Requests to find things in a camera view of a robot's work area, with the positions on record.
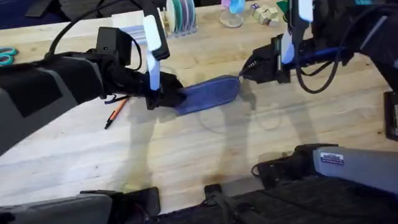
blue object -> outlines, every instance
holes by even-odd
[[[240,14],[244,11],[245,0],[231,0],[229,11],[233,14]]]
[[[239,77],[222,75],[182,89],[187,99],[175,109],[179,115],[205,110],[229,103],[238,96]]]
[[[14,47],[0,47],[0,65],[11,65],[17,53]]]

small wooden block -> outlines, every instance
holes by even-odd
[[[277,18],[278,17],[278,10],[275,8],[275,7],[270,7],[268,10],[267,10],[269,13],[270,13],[270,17],[269,17],[269,19],[273,19],[273,18]]]
[[[255,11],[253,17],[258,21],[259,18],[260,18],[261,13],[263,13],[263,12],[265,12],[265,9],[263,9],[263,8],[260,7],[260,8],[258,8],[258,9],[256,9],[256,11]]]
[[[254,3],[250,6],[249,13],[251,16],[254,16],[254,13],[256,12],[256,9],[260,8],[260,6],[257,3]]]
[[[269,15],[267,12],[263,12],[260,15],[259,22],[261,25],[267,24],[269,21]]]
[[[279,19],[277,17],[271,19],[270,21],[268,21],[268,25],[271,26],[271,27],[279,26]]]
[[[269,9],[269,6],[266,5],[266,4],[262,5],[261,7],[262,7],[265,11]]]

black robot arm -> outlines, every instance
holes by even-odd
[[[333,68],[330,84],[338,63],[345,66],[355,53],[360,53],[370,57],[391,88],[398,91],[397,1],[380,0],[364,5],[354,0],[317,0],[313,2],[311,24],[298,16],[298,1],[289,1],[290,11],[286,14],[287,27],[296,50],[294,60],[282,63],[282,34],[278,35],[271,39],[271,44],[253,51],[241,71],[244,78],[257,83],[274,80],[289,83],[292,69],[295,69],[300,81],[302,75],[316,75],[334,62],[336,68]],[[309,25],[313,37],[303,40],[304,30]],[[311,74],[301,70],[302,67],[324,62]]]

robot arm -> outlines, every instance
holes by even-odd
[[[302,75],[306,74],[303,74],[301,67],[335,62],[334,72],[325,84],[326,88],[334,77],[338,62],[345,66],[355,53],[361,53],[370,57],[391,88],[398,90],[398,80],[394,75],[398,72],[398,45],[395,41],[398,35],[394,31],[398,22],[396,1],[380,0],[366,4],[358,4],[354,0],[314,1],[311,11],[313,37],[303,40],[311,18],[302,12],[305,10],[301,7],[305,7],[305,4],[301,2],[305,1],[289,1],[287,30],[283,35],[274,37],[270,45],[254,50],[241,72],[244,78],[258,83],[273,80],[288,83],[290,70],[296,69],[304,90],[318,93],[303,84]]]
[[[146,1],[144,14],[154,21],[145,30],[147,35],[158,36],[150,53],[159,62],[170,55],[159,13]],[[68,110],[97,97],[105,99],[115,93],[142,96],[148,110],[182,103],[185,95],[178,89],[183,86],[175,75],[155,71],[158,88],[153,89],[152,73],[138,72],[141,63],[137,69],[126,68],[132,41],[117,28],[101,27],[96,48],[86,53],[67,52],[0,67],[0,156]],[[141,56],[139,45],[136,48]]]

black padding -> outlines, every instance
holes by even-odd
[[[60,75],[78,104],[93,100],[102,92],[102,84],[87,61],[61,58],[44,67]]]
[[[53,76],[27,64],[0,68],[0,88],[8,92],[23,117],[62,97]]]

